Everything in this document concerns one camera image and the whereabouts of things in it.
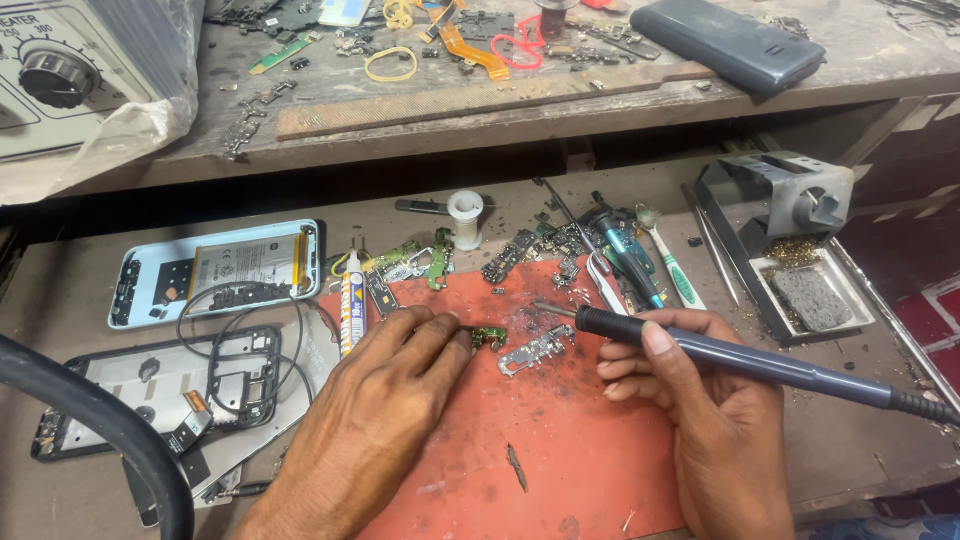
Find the temperature dial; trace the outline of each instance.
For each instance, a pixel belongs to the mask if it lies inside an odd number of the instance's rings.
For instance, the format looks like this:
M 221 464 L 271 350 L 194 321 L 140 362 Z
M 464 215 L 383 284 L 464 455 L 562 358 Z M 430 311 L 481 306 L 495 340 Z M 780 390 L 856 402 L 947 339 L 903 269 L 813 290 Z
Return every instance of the temperature dial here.
M 20 85 L 40 103 L 73 109 L 96 86 L 97 69 L 77 57 L 49 49 L 27 53 L 20 69 Z

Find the solder wire spool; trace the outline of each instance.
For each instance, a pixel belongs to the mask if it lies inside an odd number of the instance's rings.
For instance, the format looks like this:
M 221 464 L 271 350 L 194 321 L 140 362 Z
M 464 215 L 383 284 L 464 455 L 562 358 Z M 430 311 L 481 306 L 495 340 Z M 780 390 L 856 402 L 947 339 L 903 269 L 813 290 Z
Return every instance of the solder wire spool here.
M 477 229 L 477 218 L 483 211 L 483 198 L 475 191 L 461 190 L 446 202 L 446 211 L 453 217 L 453 246 L 470 251 L 480 247 L 483 234 Z

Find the fingernail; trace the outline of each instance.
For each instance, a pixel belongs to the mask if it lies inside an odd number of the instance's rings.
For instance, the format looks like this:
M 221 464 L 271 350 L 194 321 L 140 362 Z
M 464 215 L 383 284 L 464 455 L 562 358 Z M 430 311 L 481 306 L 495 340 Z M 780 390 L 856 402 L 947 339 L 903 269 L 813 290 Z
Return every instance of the fingernail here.
M 670 334 L 653 321 L 643 323 L 641 332 L 643 343 L 654 355 L 662 355 L 673 347 L 673 343 L 670 342 Z

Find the phone battery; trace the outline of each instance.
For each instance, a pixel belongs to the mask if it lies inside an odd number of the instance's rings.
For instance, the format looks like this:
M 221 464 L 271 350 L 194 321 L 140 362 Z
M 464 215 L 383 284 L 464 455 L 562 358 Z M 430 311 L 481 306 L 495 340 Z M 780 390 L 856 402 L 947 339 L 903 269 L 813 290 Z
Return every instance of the phone battery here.
M 291 295 L 309 286 L 306 277 L 304 233 L 286 234 L 197 248 L 188 299 L 215 285 L 233 282 L 264 282 L 292 285 Z M 211 303 L 198 301 L 191 313 L 210 310 Z

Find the solder paste tube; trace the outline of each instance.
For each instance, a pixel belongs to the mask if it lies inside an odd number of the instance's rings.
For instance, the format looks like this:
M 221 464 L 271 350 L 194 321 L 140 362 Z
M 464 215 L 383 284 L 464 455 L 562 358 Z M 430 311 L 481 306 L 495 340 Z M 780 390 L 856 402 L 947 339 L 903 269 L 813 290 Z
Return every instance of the solder paste tube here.
M 477 218 L 483 211 L 483 198 L 475 191 L 457 191 L 446 202 L 446 211 L 453 217 L 453 247 L 470 251 L 480 247 L 483 233 L 477 229 Z
M 348 355 L 367 332 L 364 290 L 360 259 L 356 250 L 351 249 L 347 271 L 340 284 L 340 359 Z

